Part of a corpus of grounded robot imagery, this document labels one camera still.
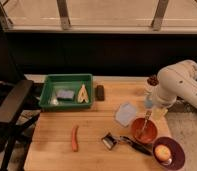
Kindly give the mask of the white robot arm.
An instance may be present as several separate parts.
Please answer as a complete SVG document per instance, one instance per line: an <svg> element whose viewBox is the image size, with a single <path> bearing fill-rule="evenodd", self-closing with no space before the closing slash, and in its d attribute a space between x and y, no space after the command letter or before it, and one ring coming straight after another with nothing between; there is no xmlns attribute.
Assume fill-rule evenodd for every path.
<svg viewBox="0 0 197 171"><path fill-rule="evenodd" d="M178 97L197 109L197 63L184 60L162 68L159 84L152 90L151 100L156 107L170 108Z"/></svg>

